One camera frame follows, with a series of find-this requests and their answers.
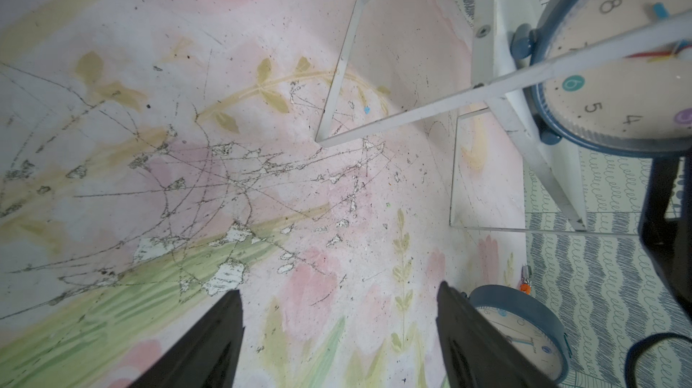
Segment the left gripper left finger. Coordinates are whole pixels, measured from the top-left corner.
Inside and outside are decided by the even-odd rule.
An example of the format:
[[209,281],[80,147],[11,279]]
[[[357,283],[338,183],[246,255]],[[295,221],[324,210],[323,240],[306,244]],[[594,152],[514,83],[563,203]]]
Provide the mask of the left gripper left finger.
[[232,290],[131,386],[231,387],[243,333],[241,293]]

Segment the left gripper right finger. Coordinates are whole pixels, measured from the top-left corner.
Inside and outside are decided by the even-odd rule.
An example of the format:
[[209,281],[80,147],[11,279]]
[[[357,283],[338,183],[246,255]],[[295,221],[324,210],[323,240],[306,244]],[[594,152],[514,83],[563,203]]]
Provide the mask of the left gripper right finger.
[[556,385],[531,364],[470,303],[441,282],[437,293],[438,328],[449,386],[521,388]]

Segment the blue round alarm clock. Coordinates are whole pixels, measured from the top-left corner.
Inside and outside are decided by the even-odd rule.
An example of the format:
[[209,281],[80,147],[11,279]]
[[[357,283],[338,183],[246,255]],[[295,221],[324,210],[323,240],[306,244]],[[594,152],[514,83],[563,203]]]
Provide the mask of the blue round alarm clock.
[[553,382],[569,373],[571,350],[558,317],[531,295],[504,285],[483,285],[470,304],[509,344]]
[[[688,13],[691,0],[549,0],[519,26],[514,58],[538,64]],[[639,47],[526,89],[542,141],[567,139],[624,157],[681,157],[691,148],[691,38]]]

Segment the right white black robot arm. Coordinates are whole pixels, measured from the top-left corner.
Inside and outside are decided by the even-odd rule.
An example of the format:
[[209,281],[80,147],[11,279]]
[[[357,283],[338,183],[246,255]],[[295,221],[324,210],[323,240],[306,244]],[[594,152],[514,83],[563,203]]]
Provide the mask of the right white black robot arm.
[[[668,219],[672,190],[683,162],[680,215]],[[639,223],[639,237],[652,266],[679,307],[691,316],[691,153],[684,157],[657,157]]]

